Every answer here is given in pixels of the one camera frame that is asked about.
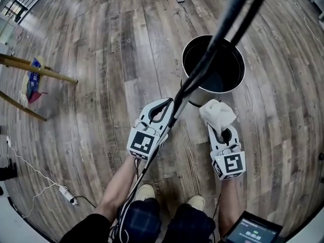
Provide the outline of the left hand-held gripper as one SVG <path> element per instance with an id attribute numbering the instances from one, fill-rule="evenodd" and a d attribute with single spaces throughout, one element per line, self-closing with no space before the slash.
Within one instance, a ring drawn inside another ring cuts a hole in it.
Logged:
<path id="1" fill-rule="evenodd" d="M 135 158 L 149 161 L 154 153 L 153 148 L 160 139 L 160 132 L 164 130 L 171 118 L 174 108 L 172 98 L 162 98 L 147 104 L 141 114 L 140 119 L 135 120 L 134 127 L 131 128 L 127 151 Z"/>

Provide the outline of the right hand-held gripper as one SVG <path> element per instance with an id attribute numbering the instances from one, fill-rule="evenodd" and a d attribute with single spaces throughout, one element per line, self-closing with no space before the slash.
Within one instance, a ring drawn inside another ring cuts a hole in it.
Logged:
<path id="1" fill-rule="evenodd" d="M 209 142 L 213 150 L 210 153 L 212 166 L 219 180 L 233 179 L 246 172 L 245 152 L 241 151 L 236 128 L 232 125 L 227 127 L 226 145 L 229 147 L 225 149 L 222 149 L 222 136 L 218 136 L 216 130 L 211 125 L 207 124 L 207 128 Z"/>

